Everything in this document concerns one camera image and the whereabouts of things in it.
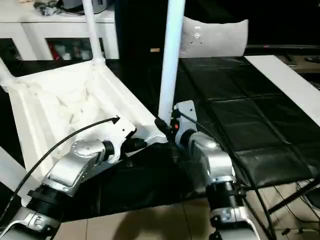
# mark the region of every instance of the black cable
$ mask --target black cable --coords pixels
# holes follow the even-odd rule
[[[263,230],[264,234],[266,235],[266,237],[268,239],[272,239],[272,236],[270,235],[270,232],[268,231],[268,229],[266,228],[264,223],[261,221],[261,219],[258,217],[258,214],[254,210],[254,208],[251,206],[251,204],[249,203],[248,199],[246,197],[244,197],[243,201],[246,204],[246,206],[248,207],[248,209],[250,210],[250,212],[252,213],[252,215],[254,216],[254,218],[256,219],[256,221],[258,222],[258,224],[260,225],[260,227],[262,228],[262,230]]]
[[[276,190],[276,192],[278,193],[278,195],[282,198],[282,200],[285,200],[284,197],[281,195],[281,193],[279,192],[279,190],[273,186],[274,189]],[[290,209],[290,207],[288,205],[285,205],[285,207],[288,209],[289,213],[298,221],[302,222],[302,223],[319,223],[319,221],[309,221],[309,220],[303,220],[301,218],[299,218],[298,216],[296,216],[293,211]]]
[[[179,114],[181,116],[185,117],[186,119],[190,120],[191,122],[195,123],[197,126],[199,126],[202,130],[204,130],[210,137],[212,137],[218,143],[218,141],[215,139],[213,134],[205,126],[203,126],[201,123],[197,122],[196,120],[192,119],[191,117],[185,115],[184,113],[182,113],[180,111],[179,111]],[[223,136],[225,138],[227,138],[224,130],[220,129],[220,131],[223,132]],[[265,214],[265,217],[266,217],[266,219],[268,221],[269,228],[270,228],[270,231],[271,231],[271,235],[269,234],[269,232],[268,232],[268,230],[267,230],[267,228],[265,226],[260,225],[260,223],[262,223],[260,219],[258,220],[259,225],[262,227],[263,231],[266,230],[265,234],[268,237],[268,239],[270,239],[270,240],[275,239],[276,240],[277,239],[277,235],[276,235],[275,228],[273,227],[273,223],[272,223],[270,214],[268,213],[268,209],[267,209],[267,207],[265,205],[265,202],[263,201],[263,199],[262,199],[262,197],[261,197],[261,195],[260,195],[260,193],[258,191],[258,188],[257,188],[254,180],[252,179],[251,175],[249,174],[249,171],[245,168],[245,166],[240,161],[238,161],[238,158],[235,156],[235,154],[233,153],[232,149],[229,149],[229,151],[226,151],[226,152],[229,155],[232,155],[233,159],[235,159],[237,161],[237,163],[240,165],[240,168],[243,170],[244,174],[246,175],[247,179],[249,180],[249,183],[253,187],[253,190],[255,191],[255,193],[256,193],[256,195],[257,195],[257,197],[259,199],[259,202],[260,202],[260,204],[262,206],[262,209],[263,209],[263,212]]]
[[[73,133],[71,133],[70,135],[66,136],[64,139],[62,139],[61,141],[59,141],[56,145],[54,145],[49,151],[47,151],[40,159],[39,161],[36,162],[36,164],[27,172],[27,174],[23,177],[23,179],[21,180],[21,182],[19,183],[18,187],[16,188],[16,190],[14,191],[14,193],[12,194],[7,206],[5,207],[1,217],[0,217],[0,224],[1,222],[4,220],[6,213],[8,212],[11,203],[13,202],[13,200],[17,197],[18,192],[20,191],[21,187],[25,184],[25,182],[28,180],[28,178],[31,176],[31,174],[35,171],[35,169],[46,159],[46,157],[49,156],[50,153],[52,153],[57,147],[59,147],[61,144],[63,144],[65,141],[67,141],[68,139],[72,138],[73,136],[77,135],[80,132],[83,132],[84,130],[87,130],[89,128],[92,128],[96,125],[99,124],[103,124],[106,122],[110,122],[110,121],[114,121],[116,122],[117,120],[119,120],[118,117],[112,117],[112,118],[108,118],[102,121],[98,121],[95,122],[93,124],[90,124],[88,126],[85,126]]]
[[[297,189],[301,189],[301,186],[298,182],[296,182],[296,186],[297,186]],[[315,209],[319,210],[318,208],[316,207],[313,207],[307,200],[304,199],[304,197],[300,196],[300,199],[302,200],[302,202],[304,202],[309,208],[310,210],[313,212],[313,214],[316,216],[317,219],[319,219],[319,223],[320,223],[320,217],[318,216],[318,214],[316,213]]]
[[[183,117],[185,117],[186,119],[188,119],[189,121],[193,122],[195,125],[197,125],[198,127],[200,127],[203,131],[205,131],[210,137],[212,137],[217,143],[218,141],[215,139],[214,135],[205,127],[203,126],[200,122],[192,119],[191,117],[189,117],[188,115],[185,115],[183,112],[179,111],[179,114]]]

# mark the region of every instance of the tile floor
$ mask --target tile floor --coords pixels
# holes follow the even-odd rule
[[[296,191],[296,184],[276,188],[285,198]],[[273,187],[259,191],[268,208],[281,201],[280,195]],[[247,194],[249,202],[266,223],[255,193],[251,191]],[[300,199],[292,202],[289,208],[301,219],[317,221],[312,211]],[[274,213],[271,219],[278,240],[320,240],[317,232],[320,226],[317,223],[298,222],[287,208]],[[287,235],[282,235],[286,228],[292,230]],[[302,234],[299,234],[300,228],[303,228]],[[261,240],[266,240],[262,230],[259,227],[257,230],[261,233]],[[63,223],[55,240],[207,240],[212,232],[208,203],[205,199],[197,199],[170,206]]]

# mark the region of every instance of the white cabinet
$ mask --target white cabinet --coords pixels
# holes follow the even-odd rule
[[[118,59],[116,25],[96,23],[101,48],[106,59]],[[84,22],[28,22],[23,23],[30,44],[38,60],[54,60],[68,54],[71,59],[87,59],[91,46]]]
[[[114,6],[94,17],[105,58],[118,59]],[[42,16],[32,2],[1,0],[0,57],[4,60],[85,60],[91,55],[84,15]]]
[[[0,22],[0,57],[3,60],[37,60],[20,23]]]

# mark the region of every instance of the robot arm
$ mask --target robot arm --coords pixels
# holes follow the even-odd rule
[[[193,101],[175,105],[173,115],[178,120],[175,124],[175,129],[178,129],[175,143],[188,151],[191,161],[201,166],[210,206],[210,223],[215,228],[209,239],[260,240],[250,219],[250,211],[243,203],[243,193],[236,186],[231,158],[215,139],[197,130]]]
[[[143,139],[129,139],[122,150],[136,151],[146,147]],[[9,225],[0,234],[0,240],[44,240],[54,237],[68,203],[81,183],[117,162],[108,162],[115,154],[110,141],[79,140],[44,177],[41,185],[31,190],[26,207],[21,207]]]

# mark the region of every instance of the black cloth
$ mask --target black cloth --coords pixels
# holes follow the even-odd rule
[[[15,76],[22,76],[72,63],[7,62],[7,65]],[[156,116],[161,62],[107,60],[106,64]],[[237,178],[248,188],[251,186],[237,161],[249,169],[259,188],[319,174],[320,128],[245,58],[180,60],[174,102],[186,100],[194,101],[198,121],[214,134],[222,147],[232,149]],[[16,138],[10,144],[18,146],[19,142]],[[154,144],[83,183],[65,220],[203,196],[203,189],[195,189],[197,169],[199,165],[173,144]]]

